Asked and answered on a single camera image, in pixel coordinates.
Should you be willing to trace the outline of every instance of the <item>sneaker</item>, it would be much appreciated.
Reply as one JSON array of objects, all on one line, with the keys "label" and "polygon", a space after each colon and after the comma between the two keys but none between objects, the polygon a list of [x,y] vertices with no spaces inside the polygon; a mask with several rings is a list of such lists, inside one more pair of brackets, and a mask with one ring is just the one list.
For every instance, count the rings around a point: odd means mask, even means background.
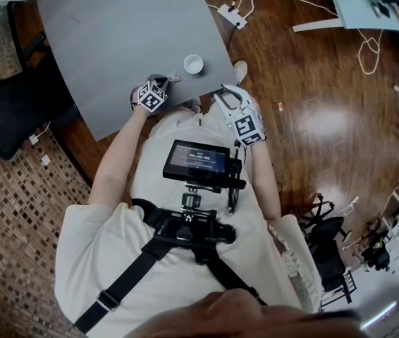
[{"label": "sneaker", "polygon": [[246,61],[240,60],[234,65],[235,76],[237,77],[237,86],[245,79],[248,73],[248,64]]},{"label": "sneaker", "polygon": [[202,104],[200,98],[191,99],[186,101],[182,106],[186,107],[187,109],[193,111],[195,114],[202,113]]}]

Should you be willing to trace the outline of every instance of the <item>white cup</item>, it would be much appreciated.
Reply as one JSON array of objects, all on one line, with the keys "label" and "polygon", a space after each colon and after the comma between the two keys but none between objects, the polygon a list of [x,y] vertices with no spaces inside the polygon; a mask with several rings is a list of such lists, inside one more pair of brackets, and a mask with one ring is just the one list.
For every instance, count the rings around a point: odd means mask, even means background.
[{"label": "white cup", "polygon": [[204,67],[204,61],[198,55],[189,55],[184,60],[184,69],[189,74],[198,74]]}]

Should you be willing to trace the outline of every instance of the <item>mosaic tile floor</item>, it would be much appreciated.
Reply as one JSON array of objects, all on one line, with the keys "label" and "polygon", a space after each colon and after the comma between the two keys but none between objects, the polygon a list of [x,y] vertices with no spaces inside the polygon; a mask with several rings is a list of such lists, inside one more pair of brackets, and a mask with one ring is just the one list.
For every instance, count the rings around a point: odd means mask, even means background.
[{"label": "mosaic tile floor", "polygon": [[[0,8],[0,79],[20,71]],[[41,158],[51,163],[43,168]],[[54,298],[54,259],[63,213],[89,188],[50,132],[0,159],[0,337],[81,337]]]}]

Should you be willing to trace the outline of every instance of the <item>monitor screen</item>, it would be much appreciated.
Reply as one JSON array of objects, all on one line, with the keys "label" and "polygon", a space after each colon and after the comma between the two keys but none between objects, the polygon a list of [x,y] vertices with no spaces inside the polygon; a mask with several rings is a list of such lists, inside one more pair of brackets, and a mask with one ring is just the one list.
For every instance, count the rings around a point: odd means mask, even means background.
[{"label": "monitor screen", "polygon": [[173,152],[170,164],[224,174],[226,172],[226,154],[220,151],[178,144]]}]

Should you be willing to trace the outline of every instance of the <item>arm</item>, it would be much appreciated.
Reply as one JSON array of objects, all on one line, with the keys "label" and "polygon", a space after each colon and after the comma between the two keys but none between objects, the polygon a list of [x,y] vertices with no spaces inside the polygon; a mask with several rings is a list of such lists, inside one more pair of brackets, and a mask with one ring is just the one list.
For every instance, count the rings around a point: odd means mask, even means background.
[{"label": "arm", "polygon": [[251,147],[253,168],[253,190],[265,220],[274,226],[281,218],[281,204],[275,174],[271,166],[269,147],[265,141]]},{"label": "arm", "polygon": [[120,203],[147,116],[145,108],[134,108],[131,118],[112,141],[99,164],[88,204],[104,204],[115,209]]}]

